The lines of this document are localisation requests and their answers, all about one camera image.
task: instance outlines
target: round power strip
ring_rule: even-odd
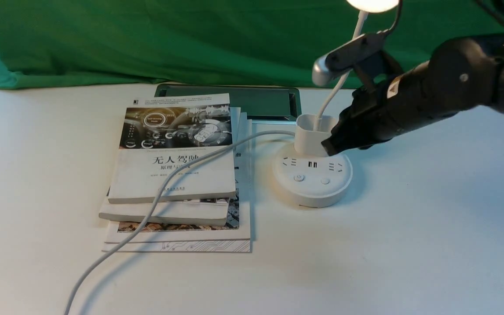
[[[346,155],[300,156],[293,143],[277,152],[272,167],[280,195],[312,208],[328,207],[342,199],[353,177]]]

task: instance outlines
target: book title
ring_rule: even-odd
[[[182,166],[184,163],[188,163],[195,159],[198,159],[197,154],[194,155],[178,155],[178,156],[155,156],[153,158],[153,163],[159,165],[161,170],[173,170]]]

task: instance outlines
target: car image on book cover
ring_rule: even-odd
[[[128,108],[120,149],[226,146],[231,132],[229,104]]]

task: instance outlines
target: label sticker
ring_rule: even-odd
[[[392,80],[392,83],[388,86],[388,90],[386,90],[386,98],[391,98],[392,96],[396,96],[396,94],[398,94],[401,79],[402,76],[397,76],[394,80]]]

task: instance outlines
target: lamp head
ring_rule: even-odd
[[[399,0],[347,0],[354,8],[369,13],[388,11],[398,5]]]

